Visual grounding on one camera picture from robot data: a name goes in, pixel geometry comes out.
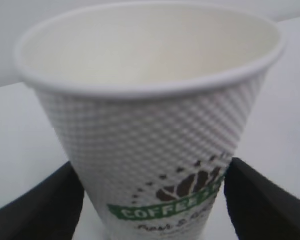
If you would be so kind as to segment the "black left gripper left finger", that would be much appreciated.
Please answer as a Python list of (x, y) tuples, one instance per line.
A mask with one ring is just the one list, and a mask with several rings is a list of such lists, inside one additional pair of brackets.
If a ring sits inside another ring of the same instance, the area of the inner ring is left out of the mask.
[(0, 240), (71, 240), (84, 188), (66, 163), (36, 187), (0, 208)]

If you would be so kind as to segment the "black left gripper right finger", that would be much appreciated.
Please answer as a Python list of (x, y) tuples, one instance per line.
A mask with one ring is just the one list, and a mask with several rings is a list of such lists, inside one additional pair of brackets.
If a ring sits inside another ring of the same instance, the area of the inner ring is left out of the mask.
[(224, 195), (238, 239), (300, 240), (300, 199), (239, 158), (226, 172)]

